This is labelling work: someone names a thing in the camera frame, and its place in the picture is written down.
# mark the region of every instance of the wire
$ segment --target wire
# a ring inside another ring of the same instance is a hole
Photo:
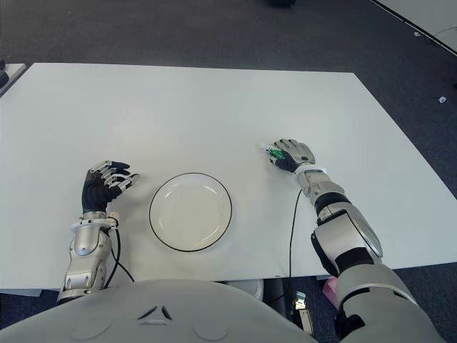
[[[106,281],[105,286],[103,289],[107,289],[109,286],[109,283],[113,279],[114,273],[116,272],[117,266],[119,265],[119,259],[121,258],[121,237],[119,235],[119,231],[116,231],[116,238],[117,238],[117,255],[116,258],[114,259],[116,263],[114,264],[113,270],[111,270],[111,274],[109,275],[108,281]]]
[[[457,26],[448,27],[447,29],[438,31],[438,32],[436,32],[436,33],[433,35],[433,37],[438,36],[441,32],[449,31],[449,30],[452,30],[452,29],[457,29]]]
[[[113,248],[111,248],[111,255],[113,255],[114,260],[116,260],[116,257],[114,256]],[[127,276],[129,276],[130,280],[131,280],[132,282],[135,282],[134,277],[131,276],[130,272],[127,270],[126,267],[123,266],[123,264],[122,264],[121,262],[119,262],[119,266],[126,272]]]
[[[119,221],[114,218],[114,217],[108,217],[108,218],[111,218],[113,220],[116,221],[116,228],[119,226]],[[119,261],[119,259],[121,258],[121,236],[119,235],[119,231],[116,230],[116,238],[117,238],[117,257],[114,256],[114,250],[113,248],[111,248],[111,255],[113,256],[114,258],[114,261],[116,262],[114,267],[113,267],[113,270],[111,271],[111,274],[108,278],[108,281],[106,282],[105,286],[104,286],[104,289],[107,288],[109,286],[109,283],[111,282],[113,276],[114,276],[114,273],[116,272],[116,269],[117,269],[117,266],[119,265],[125,272],[126,274],[129,276],[130,280],[132,282],[135,282],[135,279],[133,276],[131,276],[130,272],[127,270],[126,267],[123,266],[123,264]]]
[[[276,297],[273,300],[270,300],[269,302],[267,302],[268,305],[273,304],[275,301],[279,300],[280,298],[284,298],[286,296],[286,294],[288,294],[289,291],[291,290],[293,229],[295,228],[295,217],[297,215],[297,206],[298,206],[298,201],[300,199],[300,194],[301,194],[301,189],[300,189],[300,192],[297,195],[297,200],[295,202],[295,209],[293,211],[291,240],[288,243],[288,281],[287,281],[287,288],[286,288],[286,291],[283,294],[281,294],[279,297]]]

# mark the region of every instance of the gray carpet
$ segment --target gray carpet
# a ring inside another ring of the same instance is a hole
[[[11,63],[353,72],[455,196],[457,58],[413,31],[369,0],[297,0],[291,9],[262,0],[0,1],[0,55]],[[442,95],[445,104],[436,101]],[[398,273],[439,332],[457,342],[456,264]],[[335,342],[333,312],[317,282],[295,282],[315,294],[318,338]],[[31,300],[14,301],[23,317],[36,309]],[[2,321],[12,316],[2,305]]]

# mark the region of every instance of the white plate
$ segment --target white plate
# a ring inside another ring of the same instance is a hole
[[[149,207],[151,228],[162,243],[182,252],[214,244],[229,227],[231,200],[225,187],[205,174],[167,181]]]

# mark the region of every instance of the small green object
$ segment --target small green object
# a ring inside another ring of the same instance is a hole
[[[277,159],[285,159],[284,154],[281,150],[269,149],[268,151],[271,156],[276,157]]]

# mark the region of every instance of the white tabletop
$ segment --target white tabletop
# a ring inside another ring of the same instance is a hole
[[[121,261],[137,280],[255,279],[288,274],[298,186],[261,142],[307,143],[376,231],[390,267],[457,260],[457,201],[350,73],[35,64],[0,99],[0,288],[59,288],[86,170],[130,163],[138,183],[121,215]],[[149,203],[186,172],[217,178],[233,216],[199,252],[163,245]],[[302,198],[292,274],[325,274]]]

